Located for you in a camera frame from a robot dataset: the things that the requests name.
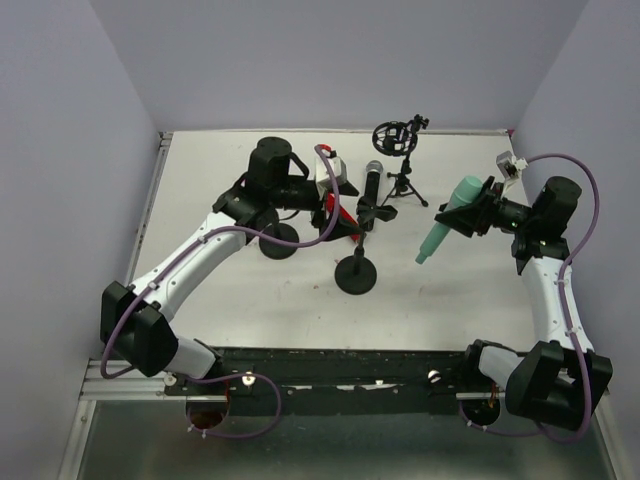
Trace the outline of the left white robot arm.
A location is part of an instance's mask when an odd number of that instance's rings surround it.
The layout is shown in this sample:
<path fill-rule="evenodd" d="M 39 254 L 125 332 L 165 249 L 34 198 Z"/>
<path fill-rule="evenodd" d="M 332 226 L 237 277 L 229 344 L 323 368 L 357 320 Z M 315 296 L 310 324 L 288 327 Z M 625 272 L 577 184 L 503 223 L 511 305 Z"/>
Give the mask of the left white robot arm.
<path fill-rule="evenodd" d="M 329 197 L 355 197 L 344 161 L 326 144 L 308 168 L 291 144 L 280 137 L 260 139 L 246 172 L 214 203 L 189 238 L 148 273 L 124 285 L 118 281 L 102 293 L 100 339 L 104 343 L 101 374 L 112 354 L 147 377 L 160 372 L 203 379 L 215 353 L 171 328 L 178 309 L 227 258 L 259 238 L 265 255 L 285 258 L 302 248 L 349 236 L 352 226 Z"/>

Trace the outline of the red glitter microphone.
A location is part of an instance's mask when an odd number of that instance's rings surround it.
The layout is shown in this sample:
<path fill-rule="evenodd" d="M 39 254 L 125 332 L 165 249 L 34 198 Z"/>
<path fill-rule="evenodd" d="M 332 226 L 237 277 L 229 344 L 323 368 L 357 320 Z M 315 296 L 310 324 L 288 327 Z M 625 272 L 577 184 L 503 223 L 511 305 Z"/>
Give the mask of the red glitter microphone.
<path fill-rule="evenodd" d="M 333 193 L 327 194 L 325 209 L 327 212 L 327 221 L 330 221 L 335 210 L 335 196 Z M 356 244 L 360 239 L 360 228 L 356 219 L 344 207 L 340 207 L 339 220 L 329 236 L 329 239 L 336 240 L 345 237 L 350 238 L 351 241 Z"/>

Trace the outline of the black round-base stand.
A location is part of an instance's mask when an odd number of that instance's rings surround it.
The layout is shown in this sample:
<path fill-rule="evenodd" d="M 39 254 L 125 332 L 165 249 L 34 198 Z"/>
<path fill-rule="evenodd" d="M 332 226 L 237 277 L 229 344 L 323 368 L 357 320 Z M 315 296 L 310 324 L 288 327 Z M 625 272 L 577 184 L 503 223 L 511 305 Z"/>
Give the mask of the black round-base stand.
<path fill-rule="evenodd" d="M 287 223 L 276 222 L 264 229 L 264 233 L 277 239 L 277 242 L 259 239 L 259 249 L 261 253 L 272 260 L 284 260 L 297 251 L 295 246 L 287 246 L 287 243 L 298 243 L 299 235 L 297 230 Z"/>
<path fill-rule="evenodd" d="M 378 206 L 365 197 L 358 200 L 356 207 L 359 240 L 352 255 L 343 258 L 336 266 L 334 279 L 337 286 L 350 295 L 368 293 L 376 284 L 377 270 L 365 256 L 364 241 L 370 224 L 379 219 L 389 222 L 396 218 L 398 211 L 390 205 Z"/>

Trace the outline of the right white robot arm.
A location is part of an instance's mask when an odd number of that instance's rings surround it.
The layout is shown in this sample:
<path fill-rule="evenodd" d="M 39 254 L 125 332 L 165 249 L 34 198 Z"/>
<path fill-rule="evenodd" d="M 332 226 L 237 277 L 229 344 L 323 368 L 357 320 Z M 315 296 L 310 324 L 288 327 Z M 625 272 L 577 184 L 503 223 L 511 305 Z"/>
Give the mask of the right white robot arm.
<path fill-rule="evenodd" d="M 581 187 L 549 178 L 530 206 L 503 195 L 492 178 L 464 177 L 435 217 L 435 228 L 464 236 L 497 228 L 513 236 L 511 255 L 531 303 L 536 343 L 525 355 L 484 340 L 467 350 L 468 365 L 505 393 L 507 411 L 537 424 L 579 432 L 609 381 L 613 367 L 582 328 L 571 285 L 572 254 L 563 234 Z"/>

